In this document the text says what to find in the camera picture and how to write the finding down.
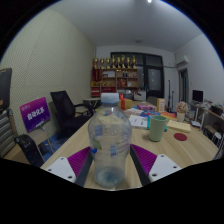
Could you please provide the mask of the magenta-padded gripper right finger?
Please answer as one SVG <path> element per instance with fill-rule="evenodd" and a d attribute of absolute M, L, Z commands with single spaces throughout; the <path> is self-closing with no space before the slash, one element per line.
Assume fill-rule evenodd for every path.
<path fill-rule="evenodd" d="M 181 170 L 181 167 L 165 154 L 155 155 L 134 144 L 130 145 L 130 155 L 143 186 Z"/>

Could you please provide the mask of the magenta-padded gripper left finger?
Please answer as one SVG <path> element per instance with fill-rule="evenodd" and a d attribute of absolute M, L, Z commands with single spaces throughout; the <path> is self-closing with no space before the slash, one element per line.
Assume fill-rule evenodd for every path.
<path fill-rule="evenodd" d="M 83 187 L 92 164 L 90 148 L 86 147 L 70 157 L 59 157 L 46 171 Z"/>

